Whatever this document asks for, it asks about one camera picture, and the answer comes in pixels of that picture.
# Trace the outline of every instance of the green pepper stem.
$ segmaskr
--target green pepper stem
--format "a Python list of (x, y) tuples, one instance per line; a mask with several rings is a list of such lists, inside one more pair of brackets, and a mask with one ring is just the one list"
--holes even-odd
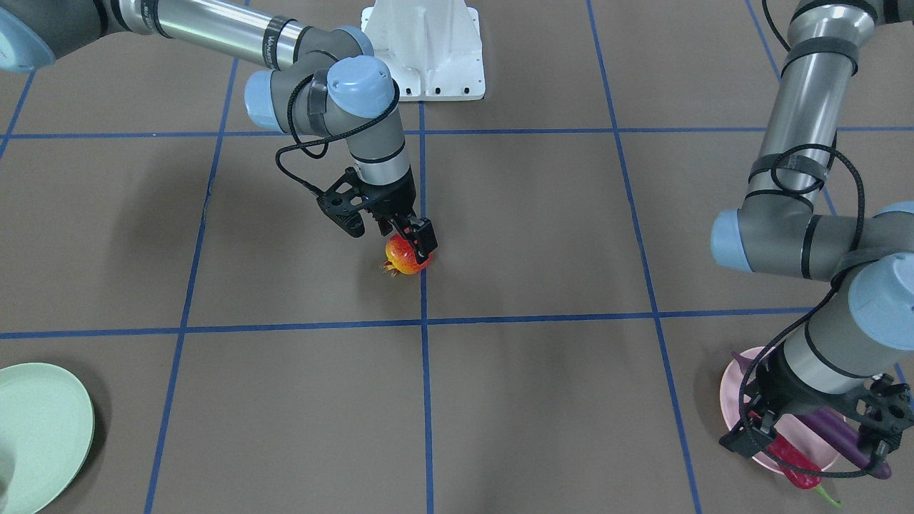
[(825, 501), (827, 501), (828, 503), (831, 503), (833, 507), (838, 507), (840, 509), (841, 507), (843, 507), (845, 505), (844, 503), (841, 503), (840, 501), (837, 501), (834, 498), (828, 496), (828, 491), (826, 491), (825, 488), (822, 487), (822, 484), (819, 484), (818, 486), (813, 487), (813, 490), (815, 492), (819, 493), (819, 496), (821, 496), (822, 498), (825, 498)]

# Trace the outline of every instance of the white plate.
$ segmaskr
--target white plate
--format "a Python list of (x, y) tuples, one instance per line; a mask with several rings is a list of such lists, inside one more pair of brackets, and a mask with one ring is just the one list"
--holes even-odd
[(69, 371), (40, 362), (0, 369), (0, 514), (35, 514), (56, 498), (85, 462), (94, 429), (89, 394)]
[[(761, 347), (750, 348), (742, 353), (741, 356), (749, 359), (755, 359), (759, 355)], [(724, 422), (727, 429), (733, 428), (739, 419), (739, 405), (737, 404), (737, 394), (739, 394), (739, 383), (742, 381), (742, 371), (739, 370), (739, 364), (736, 360), (731, 360), (727, 369), (724, 371), (724, 378), (720, 381), (720, 412), (724, 415)], [(806, 428), (806, 425), (800, 423), (795, 417), (785, 414), (777, 424), (778, 434), (783, 435), (798, 450), (809, 457), (817, 466), (826, 470), (838, 460), (838, 451), (830, 444), (826, 443), (821, 437), (816, 435), (812, 430)], [(759, 453), (752, 457), (752, 460), (761, 464), (775, 473), (783, 473), (777, 463), (768, 458), (765, 454)]]

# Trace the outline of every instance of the blue joint cap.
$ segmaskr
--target blue joint cap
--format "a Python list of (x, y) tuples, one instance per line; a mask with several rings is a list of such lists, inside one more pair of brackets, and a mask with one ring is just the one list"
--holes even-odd
[(880, 210), (876, 216), (880, 216), (889, 212), (907, 212), (908, 214), (914, 214), (914, 201), (893, 203), (892, 205)]
[(29, 73), (56, 60), (41, 36), (0, 7), (0, 70)]
[(857, 326), (877, 343), (914, 350), (914, 253), (893, 253), (863, 269), (847, 295)]
[(362, 32), (351, 25), (343, 25), (337, 27), (335, 30), (342, 30), (349, 34), (349, 36), (352, 36), (352, 39), (354, 39), (362, 49), (362, 55), (375, 57), (375, 46), (371, 44), (371, 39), (368, 38), (368, 35), (366, 35), (365, 32)]
[(327, 72), (327, 90), (340, 109), (361, 118), (376, 118), (394, 100), (388, 65), (369, 56), (334, 64)]
[(260, 128), (283, 132), (273, 109), (273, 93), (270, 89), (273, 72), (255, 71), (244, 87), (244, 106), (248, 116)]
[(739, 215), (735, 210), (725, 210), (717, 215), (711, 229), (711, 255), (721, 266), (753, 273), (746, 259), (746, 249), (739, 235)]

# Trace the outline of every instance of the pink plate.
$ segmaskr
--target pink plate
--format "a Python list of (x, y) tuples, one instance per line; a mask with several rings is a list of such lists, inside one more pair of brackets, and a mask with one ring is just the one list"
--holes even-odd
[[(755, 359), (755, 356), (759, 355), (760, 351), (761, 347), (750, 348), (740, 355)], [(731, 360), (727, 369), (724, 370), (724, 378), (720, 381), (720, 411), (724, 415), (724, 423), (727, 424), (728, 430), (733, 428), (733, 425), (739, 419), (737, 394), (739, 393), (739, 383), (741, 381), (742, 372), (739, 371), (739, 364), (737, 364), (736, 360)], [(783, 435), (823, 471), (837, 462), (838, 451), (813, 431), (806, 428), (806, 425), (800, 423), (800, 420), (785, 414), (774, 426), (778, 429), (778, 434)], [(765, 454), (759, 453), (752, 457), (752, 460), (775, 473), (783, 475), (778, 465)]]

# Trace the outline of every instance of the white plastic base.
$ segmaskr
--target white plastic base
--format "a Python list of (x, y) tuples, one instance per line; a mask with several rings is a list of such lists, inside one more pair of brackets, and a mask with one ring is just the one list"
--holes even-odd
[(485, 95), (479, 13), (463, 0), (377, 0), (362, 30), (400, 89), (401, 102), (458, 102)]

